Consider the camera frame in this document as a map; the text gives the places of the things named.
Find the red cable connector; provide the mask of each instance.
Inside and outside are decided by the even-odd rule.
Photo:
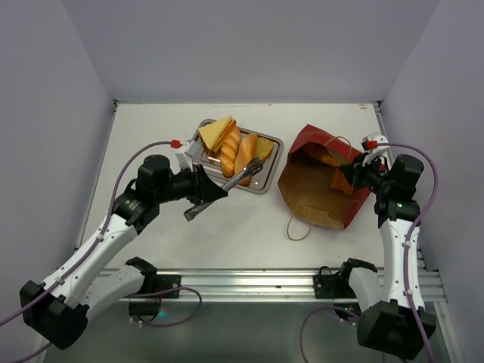
[[[179,149],[182,147],[182,143],[179,140],[172,140],[169,146],[173,147],[174,149]]]
[[[372,150],[378,147],[378,141],[369,140],[361,144],[365,150]]]

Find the table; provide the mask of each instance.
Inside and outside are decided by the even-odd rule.
[[[154,141],[182,141],[193,136],[204,119],[232,115],[238,125],[273,135],[284,142],[283,156],[268,192],[234,189],[194,221],[183,212],[186,200],[163,204],[160,215],[107,266],[119,268],[139,256],[158,268],[315,268],[339,267],[349,257],[383,267],[383,245],[371,195],[345,231],[313,228],[305,240],[286,236],[291,213],[277,180],[297,133],[312,124],[343,135],[361,150],[361,139],[380,126],[372,104],[119,104],[95,189],[83,240],[99,226],[107,211],[114,181],[127,159]],[[144,155],[163,154],[179,170],[175,151],[155,147]],[[136,175],[139,157],[127,170],[123,189]],[[304,235],[308,225],[293,221],[291,234]]]

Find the tray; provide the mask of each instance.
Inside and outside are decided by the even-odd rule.
[[[205,126],[209,123],[214,123],[214,119],[205,119],[198,127]],[[245,135],[253,133],[257,136],[261,136],[263,138],[267,138],[268,140],[274,142],[274,148],[272,149],[271,156],[265,161],[264,167],[262,170],[252,177],[249,186],[244,185],[237,185],[236,188],[243,189],[245,191],[249,191],[250,193],[255,194],[264,194],[271,185],[271,181],[274,177],[275,168],[279,163],[279,159],[281,158],[282,149],[284,143],[281,139],[275,138],[273,136],[261,134],[260,132],[251,131],[248,129],[244,129],[239,127],[240,129],[240,136],[243,138]],[[214,153],[213,151],[207,150],[203,145],[202,138],[198,133],[198,129],[195,132],[193,139],[200,144],[200,149],[193,158],[193,163],[197,165],[203,166],[206,171],[206,174],[214,181],[225,183],[228,178],[224,177],[222,171],[220,169],[220,152]]]

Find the paper bag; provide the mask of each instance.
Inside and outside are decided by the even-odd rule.
[[[284,202],[297,218],[311,225],[343,230],[355,218],[370,191],[365,188],[349,196],[331,189],[337,166],[310,156],[310,147],[304,148],[307,144],[316,144],[319,150],[321,146],[326,147],[337,165],[351,163],[360,152],[331,134],[307,125],[289,150],[278,181]]]

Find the silver tongs handle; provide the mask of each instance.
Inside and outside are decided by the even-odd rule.
[[[221,188],[224,191],[230,191],[233,187],[235,187],[237,184],[242,182],[245,178],[249,176],[254,176],[258,172],[262,170],[263,167],[262,161],[258,157],[254,157],[242,170],[239,174],[237,174],[235,177],[227,181]],[[199,206],[193,206],[190,209],[186,210],[183,215],[187,219],[187,221],[192,221],[196,216],[198,216],[200,213],[202,213],[206,208],[211,206],[212,203],[205,203],[205,204],[200,204]]]

